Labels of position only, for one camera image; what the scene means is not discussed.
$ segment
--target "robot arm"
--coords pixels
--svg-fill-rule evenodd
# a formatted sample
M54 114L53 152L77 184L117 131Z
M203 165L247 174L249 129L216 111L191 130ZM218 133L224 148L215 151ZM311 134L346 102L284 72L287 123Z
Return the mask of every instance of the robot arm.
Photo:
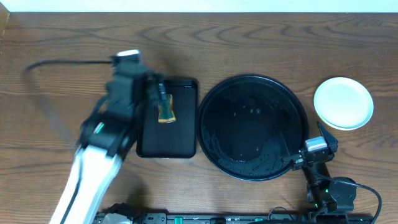
M141 64L138 50L112 58L113 80L106 85L104 100L82 124L80 147L70 176L52 215L51 224L91 224L110 183L138 137L144 115L164 99L162 76Z

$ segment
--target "rectangular black tray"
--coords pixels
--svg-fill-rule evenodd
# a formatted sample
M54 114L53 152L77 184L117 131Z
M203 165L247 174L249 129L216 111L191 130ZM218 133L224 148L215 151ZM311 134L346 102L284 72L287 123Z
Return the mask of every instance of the rectangular black tray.
M137 140L137 155L145 158L191 158L196 153L198 84L195 80L165 80L173 95L176 121L146 118Z

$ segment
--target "white wall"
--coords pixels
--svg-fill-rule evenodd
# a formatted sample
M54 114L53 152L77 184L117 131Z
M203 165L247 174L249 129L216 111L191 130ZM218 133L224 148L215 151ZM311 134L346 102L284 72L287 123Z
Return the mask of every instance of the white wall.
M11 12L398 12L398 0L0 1Z

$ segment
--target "green indicator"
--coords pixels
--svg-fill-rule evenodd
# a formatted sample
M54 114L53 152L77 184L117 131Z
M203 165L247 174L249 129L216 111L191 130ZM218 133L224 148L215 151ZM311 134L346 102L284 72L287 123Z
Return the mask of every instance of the green indicator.
M175 217L174 224L182 224L182 217Z
M95 134L98 134L98 133L100 133L100 131L101 131L101 129L104 127L104 123L102 123L101 124L101 126L98 128L98 130L97 130L97 132L95 132Z

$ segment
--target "brown wooden surface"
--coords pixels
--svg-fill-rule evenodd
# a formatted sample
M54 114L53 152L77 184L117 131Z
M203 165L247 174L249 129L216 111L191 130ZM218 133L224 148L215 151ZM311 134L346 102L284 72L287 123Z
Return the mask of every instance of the brown wooden surface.
M329 128L339 152L331 175L375 188L384 204L378 223L398 222L397 14L13 13L0 45L0 223L47 223L68 179L73 156L34 106L52 100L75 138L111 77L106 65L43 67L41 91L22 69L49 58L105 59L141 49L153 68L195 77L200 100L237 73L260 73L286 84L318 134L313 94L330 77L350 77L372 94L374 114L354 131ZM116 202L170 212L268 213L302 210L302 172L245 182L220 172L198 146L192 159L141 159L132 149L101 208ZM373 194L358 190L355 212L374 214Z

